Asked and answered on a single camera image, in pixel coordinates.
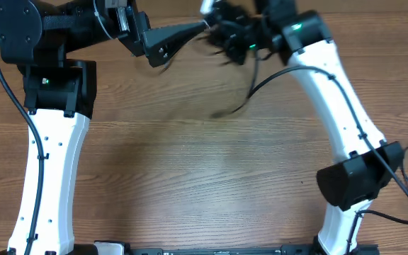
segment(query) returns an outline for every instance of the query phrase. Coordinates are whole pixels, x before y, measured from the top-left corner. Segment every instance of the white cable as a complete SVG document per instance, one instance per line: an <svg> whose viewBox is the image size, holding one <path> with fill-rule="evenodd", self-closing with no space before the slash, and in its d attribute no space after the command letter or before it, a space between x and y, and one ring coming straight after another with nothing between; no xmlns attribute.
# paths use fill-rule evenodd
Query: white cable
<svg viewBox="0 0 408 255"><path fill-rule="evenodd" d="M102 23L102 20L100 19L100 14L97 11L97 5L96 5L96 0L93 0L93 9L94 9L94 15L97 17L98 22L100 23L100 26L102 26L103 31L105 32L105 34L108 36L108 38L110 38L111 40L113 39L111 37L111 35L108 33L108 31L105 29L105 26Z"/></svg>

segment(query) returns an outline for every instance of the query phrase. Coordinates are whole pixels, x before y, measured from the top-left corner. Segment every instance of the green indicator light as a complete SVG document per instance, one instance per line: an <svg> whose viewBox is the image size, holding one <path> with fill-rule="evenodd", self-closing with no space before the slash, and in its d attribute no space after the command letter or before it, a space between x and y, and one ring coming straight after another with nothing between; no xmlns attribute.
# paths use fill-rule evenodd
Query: green indicator light
<svg viewBox="0 0 408 255"><path fill-rule="evenodd" d="M302 26L303 26L303 24L298 23L298 24L292 25L292 29L293 29L293 30L299 30L299 29L302 28Z"/></svg>

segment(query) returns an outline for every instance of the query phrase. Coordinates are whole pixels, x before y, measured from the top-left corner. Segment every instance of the robotic arm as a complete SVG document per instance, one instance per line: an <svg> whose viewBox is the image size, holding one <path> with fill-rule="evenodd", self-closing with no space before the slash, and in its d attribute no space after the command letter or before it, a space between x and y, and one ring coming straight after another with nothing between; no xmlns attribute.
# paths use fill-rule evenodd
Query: robotic arm
<svg viewBox="0 0 408 255"><path fill-rule="evenodd" d="M367 209L392 177L375 160L364 139L368 139L393 170L402 162L404 152L398 143L386 143L364 111L340 63L329 29L316 12L297 14L295 2L291 0L256 1L256 8L262 18L252 18L241 7L224 0L205 0L201 7L205 17L202 22L152 29L147 15L137 11L135 0L74 0L61 6L37 0L0 0L1 58L17 64L23 74L24 105L45 151L44 155L38 155L30 130L21 209L8 249L1 254L151 255L157 252L158 249L130 250L127 245L114 242L74 244L74 185L79 153L96 98L96 63L67 59L66 54L117 38L134 55L145 55L157 67L167 63L183 45L207 28L209 43L221 47L238 64L244 64L250 49L268 48L278 53L285 65L319 67L334 75L365 132L359 134L361 127L353 119L346 98L329 77L312 70L293 73L329 133L335 165L317 173L319 188L328 205L324 226L314 238L314 244L285 245L272 252L342 255L349 245L352 254L379 254L376 246L357 245L356 233L361 221L355 225L349 240L356 213ZM42 183L38 183L39 160L45 162ZM36 215L33 211L38 185L42 185L43 191ZM30 238L33 220L35 236ZM32 246L28 250L27 242Z"/></svg>

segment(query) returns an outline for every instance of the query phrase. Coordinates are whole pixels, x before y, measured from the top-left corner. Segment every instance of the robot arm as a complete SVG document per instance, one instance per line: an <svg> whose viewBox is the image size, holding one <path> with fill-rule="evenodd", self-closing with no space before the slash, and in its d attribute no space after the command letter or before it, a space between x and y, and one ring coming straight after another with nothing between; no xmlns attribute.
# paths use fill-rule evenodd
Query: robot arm
<svg viewBox="0 0 408 255"><path fill-rule="evenodd" d="M25 107L44 140L46 153L43 195L30 254L125 252L123 245L108 243L78 249L72 230L77 164L96 97L96 63L67 59L66 54L106 40L119 39L134 55L146 55L156 67L211 27L209 42L223 48L236 63L244 64L247 51L255 47L278 53L285 65L324 69L338 79L365 135L391 168L396 169L402 161L399 144L387 144L364 111L340 63L336 44L314 11L297 15L294 1L263 0L256 2L263 18L250 18L245 10L224 0L205 0L203 22L151 29L147 15L137 11L134 0L106 4L104 0L74 0L51 6L37 0L0 0L1 57L17 64L23 74ZM348 243L351 251L357 247L360 221L348 241L356 212L369 207L391 175L373 160L339 88L314 71L299 70L293 75L324 123L335 163L317 173L328 205L324 226L310 254L342 255ZM25 253L38 187L37 165L37 149L30 132L23 199L9 240L9 254Z"/></svg>

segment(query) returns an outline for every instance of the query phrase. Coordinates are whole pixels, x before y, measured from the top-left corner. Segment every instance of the wooden table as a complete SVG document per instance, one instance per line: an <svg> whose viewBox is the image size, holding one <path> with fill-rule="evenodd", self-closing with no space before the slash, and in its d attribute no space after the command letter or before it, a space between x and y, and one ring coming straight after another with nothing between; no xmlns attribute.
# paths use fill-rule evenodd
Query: wooden table
<svg viewBox="0 0 408 255"><path fill-rule="evenodd" d="M408 144L408 12L326 13L365 109L389 141ZM192 18L153 18L155 26ZM316 171L331 164L327 134L300 86L285 76L239 114L252 73L219 63L192 42L158 75L117 41L70 54L98 62L98 95L74 197L77 243L117 239L165 249L276 247L310 243L325 201ZM21 75L2 64L19 98ZM281 69L261 66L260 79ZM28 129L0 84L0 250L21 202ZM373 209L408 218L391 183ZM367 216L358 238L383 254L408 254L408 226Z"/></svg>

